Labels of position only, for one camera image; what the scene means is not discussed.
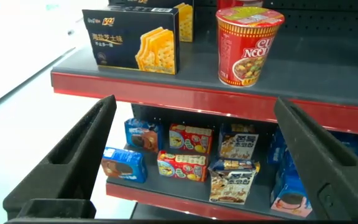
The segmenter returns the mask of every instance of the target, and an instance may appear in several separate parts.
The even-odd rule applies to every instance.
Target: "store shelf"
[[[196,215],[185,214],[169,209],[136,203],[131,219],[133,220],[208,220]]]
[[[260,131],[258,143],[252,159],[261,163],[260,173],[252,184],[250,195],[245,205],[209,202],[211,180],[205,182],[176,179],[159,175],[157,155],[131,146],[126,149],[142,152],[147,166],[147,180],[140,184],[124,179],[108,178],[106,192],[110,196],[135,200],[139,203],[185,212],[202,217],[222,220],[273,220],[303,219],[287,213],[270,209],[270,193],[275,183],[276,167],[266,164],[266,152],[271,141],[271,132],[275,124],[256,124]],[[215,126],[214,139],[218,139],[218,128]],[[218,144],[214,141],[210,159],[214,160]],[[169,149],[168,139],[165,150],[171,153],[183,151]],[[314,219],[311,214],[307,219]]]
[[[181,43],[177,75],[98,67],[91,47],[52,70],[56,93],[276,122],[278,96],[292,99],[325,128],[358,133],[358,38],[277,35],[260,80],[231,88],[218,80],[215,28]]]

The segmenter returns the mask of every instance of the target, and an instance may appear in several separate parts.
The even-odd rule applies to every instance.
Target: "cup noodle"
[[[284,16],[261,7],[232,7],[216,17],[219,79],[235,87],[254,85]]]

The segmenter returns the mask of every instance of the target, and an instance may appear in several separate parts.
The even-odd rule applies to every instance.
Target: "blue box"
[[[343,145],[348,147],[358,156],[358,135],[351,133],[339,133],[330,131],[330,133],[338,139]],[[284,136],[279,127],[273,135],[272,143],[267,153],[268,164],[279,164],[287,152],[287,144],[285,143]]]
[[[330,133],[358,156],[358,134],[340,133],[335,131],[330,131]]]
[[[272,209],[307,217],[312,211],[310,201],[296,170],[282,170],[270,195]]]
[[[124,125],[128,145],[141,147],[152,152],[158,152],[162,149],[162,125],[135,118],[128,119]]]
[[[108,177],[118,177],[143,183],[147,178],[147,169],[143,155],[127,149],[105,147],[102,168]]]
[[[279,127],[273,135],[273,140],[270,143],[270,148],[267,153],[268,164],[279,164],[283,159],[284,152],[287,150],[284,136]]]

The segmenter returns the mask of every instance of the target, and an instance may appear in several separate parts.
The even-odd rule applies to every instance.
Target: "snack box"
[[[169,129],[169,145],[173,149],[209,154],[212,135],[212,129],[172,124]]]
[[[272,209],[307,217],[312,208],[298,173],[283,170],[278,176],[280,178],[270,195]]]
[[[124,126],[128,145],[152,152],[162,149],[162,125],[131,118],[125,121]]]
[[[250,159],[258,141],[253,125],[222,124],[219,133],[219,156]]]
[[[106,147],[102,157],[102,168],[108,177],[117,177],[143,183],[147,169],[143,155],[126,149]]]
[[[287,150],[287,144],[285,144],[283,133],[280,128],[277,127],[276,132],[273,134],[273,140],[270,143],[270,147],[267,153],[268,164],[279,164],[284,156],[284,152]]]
[[[180,41],[193,41],[194,0],[122,0],[125,6],[177,8]]]
[[[330,133],[339,140],[343,145],[347,146],[354,154],[358,156],[358,135],[350,133],[340,133],[330,131]],[[287,152],[287,144],[285,143],[284,136],[279,127],[273,135],[272,143],[267,153],[268,164],[281,163],[285,152]]]
[[[157,164],[160,175],[204,182],[208,160],[205,156],[170,154],[160,151]]]
[[[259,171],[250,160],[220,159],[208,168],[211,174],[210,202],[245,204],[252,181]]]
[[[179,68],[178,9],[84,9],[98,65],[174,75]]]

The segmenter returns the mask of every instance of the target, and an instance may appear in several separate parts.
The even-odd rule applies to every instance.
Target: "cookie image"
[[[281,198],[277,201],[276,207],[284,209],[297,209],[301,207],[301,204],[304,201],[303,198],[304,196],[301,194],[285,194],[282,195]]]
[[[107,159],[102,160],[102,168],[108,177],[119,177],[133,173],[132,167],[129,165]]]
[[[120,162],[116,163],[116,170],[118,173],[120,173],[120,175],[129,175],[129,174],[133,173],[132,167],[130,167],[127,164],[120,163]]]
[[[143,147],[153,152],[158,151],[157,146],[157,133],[154,131],[146,131],[143,135]]]
[[[132,135],[131,136],[131,141],[137,147],[143,147],[144,146],[144,139],[143,139],[142,136]]]

